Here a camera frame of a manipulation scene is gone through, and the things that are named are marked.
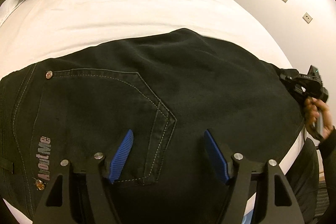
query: black sleeve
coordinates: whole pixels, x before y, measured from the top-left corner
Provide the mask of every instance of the black sleeve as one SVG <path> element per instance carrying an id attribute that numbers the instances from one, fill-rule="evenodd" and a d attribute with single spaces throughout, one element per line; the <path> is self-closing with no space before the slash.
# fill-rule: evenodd
<path id="1" fill-rule="evenodd" d="M 327 184 L 329 202 L 336 200 L 336 129 L 328 139 L 319 145 L 323 160 L 325 183 Z"/>

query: blue gripper pad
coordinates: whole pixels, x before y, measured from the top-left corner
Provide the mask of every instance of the blue gripper pad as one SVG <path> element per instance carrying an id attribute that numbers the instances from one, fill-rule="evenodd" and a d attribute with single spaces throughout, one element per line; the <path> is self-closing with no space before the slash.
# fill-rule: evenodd
<path id="1" fill-rule="evenodd" d="M 109 181 L 113 184 L 120 178 L 121 171 L 133 146 L 133 131 L 129 130 L 110 163 Z"/>
<path id="2" fill-rule="evenodd" d="M 220 181 L 226 184 L 230 179 L 227 162 L 224 159 L 221 151 L 219 150 L 214 138 L 208 130 L 204 132 L 204 143 L 205 150 L 215 170 L 216 176 Z"/>

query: black jeans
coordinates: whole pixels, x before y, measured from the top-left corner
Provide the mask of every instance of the black jeans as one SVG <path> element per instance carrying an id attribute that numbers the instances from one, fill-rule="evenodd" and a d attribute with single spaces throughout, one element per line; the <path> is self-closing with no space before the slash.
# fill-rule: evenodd
<path id="1" fill-rule="evenodd" d="M 3 78 L 0 92 L 2 156 L 14 163 L 14 174 L 0 172 L 0 193 L 30 219 L 43 193 L 35 179 L 47 184 L 63 159 L 84 174 L 88 157 L 110 160 L 132 129 L 110 186 L 123 223 L 215 223 L 227 188 L 204 131 L 250 160 L 280 162 L 304 122 L 272 64 L 187 29 L 32 64 Z"/>

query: white bed sheet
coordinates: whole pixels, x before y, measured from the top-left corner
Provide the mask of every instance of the white bed sheet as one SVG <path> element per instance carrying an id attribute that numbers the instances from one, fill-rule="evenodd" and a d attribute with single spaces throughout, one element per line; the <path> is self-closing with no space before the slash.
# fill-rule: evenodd
<path id="1" fill-rule="evenodd" d="M 47 58 L 179 28 L 233 42 L 261 60 L 292 68 L 266 29 L 233 0 L 6 0 L 0 7 L 0 79 Z M 280 163 L 284 173 L 302 146 L 303 133 Z M 31 223 L 8 206 L 20 223 Z"/>

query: person's leg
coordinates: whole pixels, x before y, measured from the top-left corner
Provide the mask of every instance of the person's leg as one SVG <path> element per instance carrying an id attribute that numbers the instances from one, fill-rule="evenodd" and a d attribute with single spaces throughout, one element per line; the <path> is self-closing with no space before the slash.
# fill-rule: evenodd
<path id="1" fill-rule="evenodd" d="M 310 223 L 315 215 L 319 189 L 319 161 L 311 139 L 306 139 L 286 177 L 299 203 L 305 223 Z"/>

